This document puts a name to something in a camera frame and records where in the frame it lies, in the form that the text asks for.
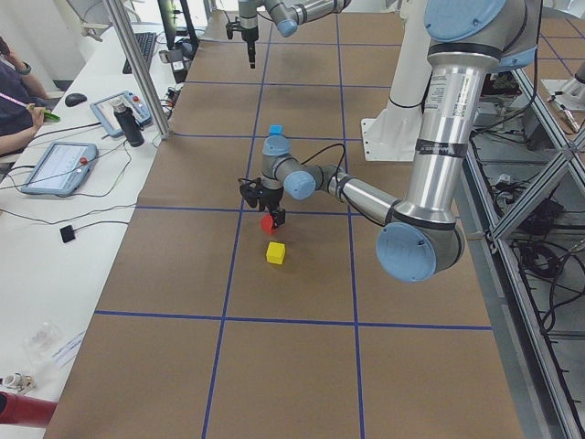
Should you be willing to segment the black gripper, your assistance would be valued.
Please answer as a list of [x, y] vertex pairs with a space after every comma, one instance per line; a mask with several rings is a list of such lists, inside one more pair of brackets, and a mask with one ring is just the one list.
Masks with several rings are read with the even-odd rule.
[[261, 190], [259, 198], [259, 211], [268, 211], [271, 213], [272, 228], [278, 229], [285, 224], [286, 210], [280, 208], [280, 202], [283, 196], [283, 188], [271, 189], [264, 187]]
[[256, 68], [256, 48], [255, 42], [258, 40], [258, 28], [242, 28], [241, 36], [247, 42], [247, 54], [251, 69]]

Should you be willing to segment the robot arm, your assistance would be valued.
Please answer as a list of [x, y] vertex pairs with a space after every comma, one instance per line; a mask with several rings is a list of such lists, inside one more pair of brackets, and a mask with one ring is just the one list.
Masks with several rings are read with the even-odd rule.
[[366, 156], [409, 160], [404, 198], [345, 173], [340, 165], [300, 162], [280, 126], [263, 144], [261, 175], [240, 194], [284, 222], [283, 196], [304, 200], [323, 191], [380, 227], [376, 255], [402, 282], [422, 282], [455, 265], [463, 232], [452, 201], [469, 146], [473, 119], [490, 73], [529, 65], [536, 56], [538, 1], [400, 1], [405, 35], [388, 105], [363, 123]]
[[297, 1], [286, 5], [283, 1], [238, 1], [239, 19], [234, 30], [239, 31], [247, 44], [249, 64], [256, 67], [256, 42], [259, 39], [258, 9], [264, 7], [283, 37], [293, 35], [300, 25], [313, 22], [330, 14], [339, 14], [351, 0]]

